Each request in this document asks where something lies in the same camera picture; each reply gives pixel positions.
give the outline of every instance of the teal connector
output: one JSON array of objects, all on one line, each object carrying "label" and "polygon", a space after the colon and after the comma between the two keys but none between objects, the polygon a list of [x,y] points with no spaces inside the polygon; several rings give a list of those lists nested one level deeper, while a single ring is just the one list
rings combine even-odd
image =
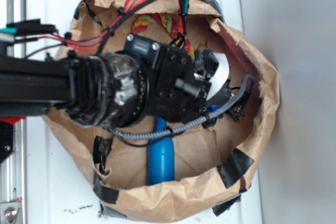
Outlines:
[{"label": "teal connector", "polygon": [[17,29],[15,27],[5,27],[0,29],[0,31],[8,34],[17,34]]}]

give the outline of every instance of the gray wall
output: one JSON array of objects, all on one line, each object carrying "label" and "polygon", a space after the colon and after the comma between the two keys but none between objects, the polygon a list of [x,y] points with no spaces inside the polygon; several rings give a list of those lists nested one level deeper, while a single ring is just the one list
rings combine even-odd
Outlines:
[{"label": "gray wall", "polygon": [[265,224],[336,221],[336,0],[241,0],[245,37],[280,72],[259,168]]}]

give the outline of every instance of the black bracket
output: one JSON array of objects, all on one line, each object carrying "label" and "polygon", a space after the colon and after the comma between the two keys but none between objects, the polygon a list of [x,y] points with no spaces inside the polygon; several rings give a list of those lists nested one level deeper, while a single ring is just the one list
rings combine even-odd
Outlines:
[{"label": "black bracket", "polygon": [[0,164],[7,159],[14,149],[14,125],[0,122]]}]

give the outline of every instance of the black screw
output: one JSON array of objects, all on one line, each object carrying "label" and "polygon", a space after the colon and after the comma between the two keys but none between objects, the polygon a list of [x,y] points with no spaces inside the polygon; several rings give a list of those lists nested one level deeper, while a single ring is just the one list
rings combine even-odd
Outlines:
[{"label": "black screw", "polygon": [[173,93],[172,91],[170,91],[170,92],[168,93],[168,98],[172,99],[173,97],[174,97],[174,93]]},{"label": "black screw", "polygon": [[205,109],[205,107],[203,107],[203,108],[200,108],[199,110],[198,110],[198,113],[199,114],[202,114],[203,112],[205,112],[206,111],[206,109]]},{"label": "black screw", "polygon": [[171,62],[175,62],[176,56],[175,55],[170,55],[169,59],[170,59]]},{"label": "black screw", "polygon": [[164,96],[164,92],[163,91],[158,91],[156,93],[156,95],[159,97],[159,98],[162,98]]},{"label": "black screw", "polygon": [[179,62],[181,65],[185,65],[185,64],[187,63],[187,59],[184,58],[184,57],[182,57],[182,58],[179,59],[178,62]]}]

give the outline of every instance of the metal bolt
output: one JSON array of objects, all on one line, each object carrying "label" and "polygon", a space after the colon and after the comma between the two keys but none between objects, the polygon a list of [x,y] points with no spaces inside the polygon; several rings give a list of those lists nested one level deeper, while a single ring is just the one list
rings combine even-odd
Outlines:
[{"label": "metal bolt", "polygon": [[128,34],[127,37],[126,37],[126,39],[127,39],[128,41],[132,41],[132,40],[134,39],[133,34]]},{"label": "metal bolt", "polygon": [[156,93],[156,95],[159,97],[159,98],[162,98],[164,96],[164,92],[163,91],[159,91]]},{"label": "metal bolt", "polygon": [[181,65],[185,65],[187,63],[187,59],[186,58],[180,58],[178,61]]},{"label": "metal bolt", "polygon": [[10,145],[6,145],[5,146],[5,151],[10,152],[11,149],[12,149],[12,147]]},{"label": "metal bolt", "polygon": [[17,211],[13,207],[9,207],[5,210],[5,217],[9,222],[12,222],[17,216]]},{"label": "metal bolt", "polygon": [[176,56],[175,55],[170,55],[169,59],[170,59],[171,62],[175,62]]},{"label": "metal bolt", "polygon": [[174,93],[171,91],[171,92],[169,92],[168,93],[168,97],[170,98],[170,99],[172,99],[173,97],[174,97]]},{"label": "metal bolt", "polygon": [[42,112],[46,113],[48,112],[49,108],[47,106],[42,107]]},{"label": "metal bolt", "polygon": [[160,48],[160,45],[159,45],[159,43],[157,43],[157,42],[154,42],[153,44],[152,44],[152,48],[153,48],[153,50],[158,50],[159,48]]}]

